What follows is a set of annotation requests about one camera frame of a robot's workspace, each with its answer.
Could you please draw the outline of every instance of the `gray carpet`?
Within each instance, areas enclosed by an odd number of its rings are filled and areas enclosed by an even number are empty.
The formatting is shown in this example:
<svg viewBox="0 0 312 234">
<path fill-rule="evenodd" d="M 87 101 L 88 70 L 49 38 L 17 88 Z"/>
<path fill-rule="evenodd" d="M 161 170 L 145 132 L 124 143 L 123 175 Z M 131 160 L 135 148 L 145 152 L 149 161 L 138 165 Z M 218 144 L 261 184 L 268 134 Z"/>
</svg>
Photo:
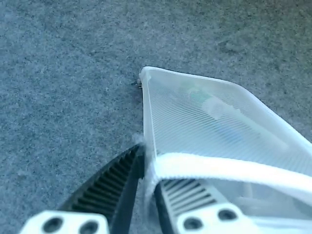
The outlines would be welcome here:
<svg viewBox="0 0 312 234">
<path fill-rule="evenodd" d="M 145 65 L 240 84 L 312 141 L 310 2 L 1 0 L 1 232 L 133 145 Z"/>
</svg>

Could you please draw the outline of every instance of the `screw hole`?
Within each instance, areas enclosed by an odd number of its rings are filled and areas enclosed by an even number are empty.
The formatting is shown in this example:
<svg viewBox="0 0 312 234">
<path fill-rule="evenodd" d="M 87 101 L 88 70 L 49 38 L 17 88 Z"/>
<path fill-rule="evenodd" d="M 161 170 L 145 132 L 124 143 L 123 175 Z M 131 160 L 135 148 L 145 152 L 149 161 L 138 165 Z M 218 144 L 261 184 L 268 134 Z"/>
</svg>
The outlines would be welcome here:
<svg viewBox="0 0 312 234">
<path fill-rule="evenodd" d="M 85 223 L 81 228 L 79 233 L 80 234 L 94 234 L 98 230 L 98 223 L 94 221 L 89 221 Z"/>
<path fill-rule="evenodd" d="M 63 224 L 63 220 L 59 217 L 51 218 L 48 221 L 45 222 L 43 225 L 43 230 L 46 233 L 54 233 L 58 231 Z"/>
<path fill-rule="evenodd" d="M 237 215 L 235 214 L 235 212 L 231 210 L 219 211 L 218 216 L 219 216 L 219 219 L 222 221 L 234 220 L 237 218 Z"/>
<path fill-rule="evenodd" d="M 184 221 L 184 228 L 186 230 L 198 230 L 203 226 L 202 222 L 198 218 L 187 218 Z"/>
</svg>

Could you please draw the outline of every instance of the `translucent plastic tray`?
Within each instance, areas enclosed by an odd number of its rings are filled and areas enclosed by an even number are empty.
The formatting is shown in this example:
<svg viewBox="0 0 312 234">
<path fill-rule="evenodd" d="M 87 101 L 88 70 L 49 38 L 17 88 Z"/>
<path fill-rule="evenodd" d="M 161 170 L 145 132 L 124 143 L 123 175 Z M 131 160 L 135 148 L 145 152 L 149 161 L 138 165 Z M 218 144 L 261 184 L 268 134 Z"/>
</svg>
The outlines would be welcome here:
<svg viewBox="0 0 312 234">
<path fill-rule="evenodd" d="M 147 202 L 161 179 L 201 177 L 248 215 L 312 216 L 312 145 L 253 94 L 154 67 L 144 67 L 140 79 Z"/>
</svg>

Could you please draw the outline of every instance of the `floor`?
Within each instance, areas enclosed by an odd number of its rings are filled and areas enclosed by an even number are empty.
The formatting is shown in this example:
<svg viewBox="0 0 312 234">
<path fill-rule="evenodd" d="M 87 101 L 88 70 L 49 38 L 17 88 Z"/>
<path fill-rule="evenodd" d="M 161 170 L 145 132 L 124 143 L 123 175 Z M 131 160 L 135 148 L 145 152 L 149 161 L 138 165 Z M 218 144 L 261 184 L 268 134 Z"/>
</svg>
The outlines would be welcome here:
<svg viewBox="0 0 312 234">
<path fill-rule="evenodd" d="M 312 141 L 311 24 L 308 0 L 1 0 L 3 233 L 134 144 L 145 65 L 242 85 Z M 139 190 L 130 233 L 159 233 Z"/>
</svg>

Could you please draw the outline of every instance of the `white plastic strip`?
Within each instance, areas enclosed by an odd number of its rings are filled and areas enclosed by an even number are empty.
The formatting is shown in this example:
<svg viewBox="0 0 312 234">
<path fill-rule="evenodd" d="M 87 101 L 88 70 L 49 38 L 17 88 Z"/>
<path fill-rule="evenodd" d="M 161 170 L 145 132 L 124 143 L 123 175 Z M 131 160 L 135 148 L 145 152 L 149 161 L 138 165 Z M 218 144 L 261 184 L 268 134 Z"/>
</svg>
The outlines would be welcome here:
<svg viewBox="0 0 312 234">
<path fill-rule="evenodd" d="M 163 179 L 218 178 L 268 185 L 312 205 L 312 178 L 243 160 L 169 153 L 154 159 L 146 172 L 145 207 Z"/>
</svg>

